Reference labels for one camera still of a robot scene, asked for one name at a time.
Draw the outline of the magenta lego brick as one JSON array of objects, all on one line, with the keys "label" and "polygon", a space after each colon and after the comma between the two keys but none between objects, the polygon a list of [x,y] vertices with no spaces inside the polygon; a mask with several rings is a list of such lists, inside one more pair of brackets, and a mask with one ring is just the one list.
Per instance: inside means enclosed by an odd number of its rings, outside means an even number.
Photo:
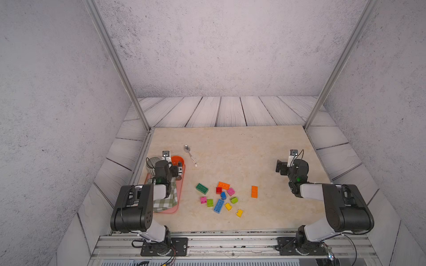
[{"label": "magenta lego brick", "polygon": [[231,187],[227,190],[227,192],[228,192],[228,195],[229,195],[229,196],[232,196],[232,195],[234,195],[234,194],[235,194],[234,189],[233,189],[233,188],[231,188]]}]

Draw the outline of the dark green lego brick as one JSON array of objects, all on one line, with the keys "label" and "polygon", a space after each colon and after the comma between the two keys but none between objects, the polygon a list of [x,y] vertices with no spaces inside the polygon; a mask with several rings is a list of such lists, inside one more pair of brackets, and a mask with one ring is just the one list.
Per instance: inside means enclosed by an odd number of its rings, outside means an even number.
[{"label": "dark green lego brick", "polygon": [[209,189],[206,186],[202,185],[201,183],[198,183],[196,185],[196,190],[201,192],[203,195],[206,195],[209,191]]}]

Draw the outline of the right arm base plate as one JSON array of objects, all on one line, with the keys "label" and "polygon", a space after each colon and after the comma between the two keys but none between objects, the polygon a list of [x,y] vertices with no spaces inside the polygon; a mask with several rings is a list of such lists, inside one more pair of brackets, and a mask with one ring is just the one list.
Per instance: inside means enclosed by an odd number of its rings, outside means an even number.
[{"label": "right arm base plate", "polygon": [[281,256],[326,256],[328,254],[322,243],[309,241],[298,243],[296,237],[278,237],[274,248]]}]

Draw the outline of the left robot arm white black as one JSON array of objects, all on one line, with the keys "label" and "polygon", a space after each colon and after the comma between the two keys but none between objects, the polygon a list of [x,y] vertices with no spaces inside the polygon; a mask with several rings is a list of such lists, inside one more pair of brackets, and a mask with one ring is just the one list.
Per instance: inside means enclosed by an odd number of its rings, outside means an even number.
[{"label": "left robot arm white black", "polygon": [[185,163],[182,158],[174,156],[170,162],[156,162],[154,169],[155,174],[148,183],[121,187],[110,227],[113,231],[135,233],[148,244],[170,247],[170,231],[154,219],[154,213],[178,205]]}]

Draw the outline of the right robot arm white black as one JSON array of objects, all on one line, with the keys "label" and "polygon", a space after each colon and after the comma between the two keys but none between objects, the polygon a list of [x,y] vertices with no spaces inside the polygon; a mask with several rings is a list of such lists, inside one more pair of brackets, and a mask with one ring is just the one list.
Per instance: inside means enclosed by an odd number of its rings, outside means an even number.
[{"label": "right robot arm white black", "polygon": [[296,197],[324,203],[324,218],[298,228],[294,246],[299,252],[310,253],[325,240],[343,233],[363,235],[374,228],[373,215],[356,185],[308,182],[309,165],[302,159],[278,160],[276,172],[288,177],[289,188]]}]

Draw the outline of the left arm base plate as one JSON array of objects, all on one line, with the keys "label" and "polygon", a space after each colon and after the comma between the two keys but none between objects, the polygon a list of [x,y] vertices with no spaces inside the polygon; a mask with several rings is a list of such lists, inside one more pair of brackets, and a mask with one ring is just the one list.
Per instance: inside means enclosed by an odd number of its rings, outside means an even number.
[{"label": "left arm base plate", "polygon": [[144,242],[140,255],[142,257],[185,257],[189,246],[188,241],[188,238],[185,237],[172,237],[161,243]]}]

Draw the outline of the orange long lego brick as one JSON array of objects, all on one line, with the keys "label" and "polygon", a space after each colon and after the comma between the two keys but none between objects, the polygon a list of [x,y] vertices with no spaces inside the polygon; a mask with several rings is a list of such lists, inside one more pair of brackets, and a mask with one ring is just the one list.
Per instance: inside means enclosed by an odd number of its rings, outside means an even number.
[{"label": "orange long lego brick", "polygon": [[230,188],[230,185],[223,182],[219,182],[218,187],[222,188],[223,190],[228,190]]}]

